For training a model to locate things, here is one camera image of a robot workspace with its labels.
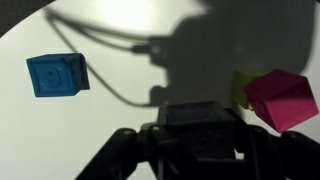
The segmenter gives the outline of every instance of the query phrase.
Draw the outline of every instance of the white surface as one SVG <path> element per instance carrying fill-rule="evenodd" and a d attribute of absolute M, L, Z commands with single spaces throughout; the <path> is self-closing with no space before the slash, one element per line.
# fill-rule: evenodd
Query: white surface
<path fill-rule="evenodd" d="M 73 18 L 142 35 L 170 34 L 186 16 L 204 12 L 195 1 L 185 0 L 59 0 L 50 7 Z M 319 19 L 316 22 L 313 51 L 303 74 L 319 102 Z M 153 66 L 148 56 L 108 49 L 59 27 L 88 63 L 126 98 L 147 103 L 152 86 L 166 86 L 165 71 Z M 43 10 L 2 37 L 0 49 L 0 179 L 74 179 L 116 129 L 138 130 L 143 123 L 156 119 L 156 108 L 122 103 L 90 72 L 89 91 L 74 97 L 35 98 L 25 59 L 71 52 L 45 21 Z M 244 117 L 266 127 L 251 112 L 244 112 Z M 295 130 L 320 141 L 319 120 L 316 116 Z M 152 179 L 144 167 L 131 179 Z"/>

